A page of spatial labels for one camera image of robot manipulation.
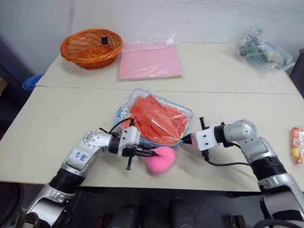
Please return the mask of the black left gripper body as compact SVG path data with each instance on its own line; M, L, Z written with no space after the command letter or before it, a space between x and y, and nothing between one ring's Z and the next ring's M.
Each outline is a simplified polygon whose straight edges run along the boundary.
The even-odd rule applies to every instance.
M132 159L134 156L142 156L141 151L137 147L124 148L122 152L123 157L128 157L126 170L131 170Z

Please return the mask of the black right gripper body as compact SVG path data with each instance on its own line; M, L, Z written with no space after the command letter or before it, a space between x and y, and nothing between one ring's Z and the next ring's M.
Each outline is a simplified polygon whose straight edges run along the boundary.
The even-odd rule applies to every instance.
M204 117L200 117L199 121L200 121L201 129L205 130L206 126L205 126L205 122L204 122ZM186 136L186 144L193 144L194 139L195 139L195 133L191 133L191 134L187 135Z

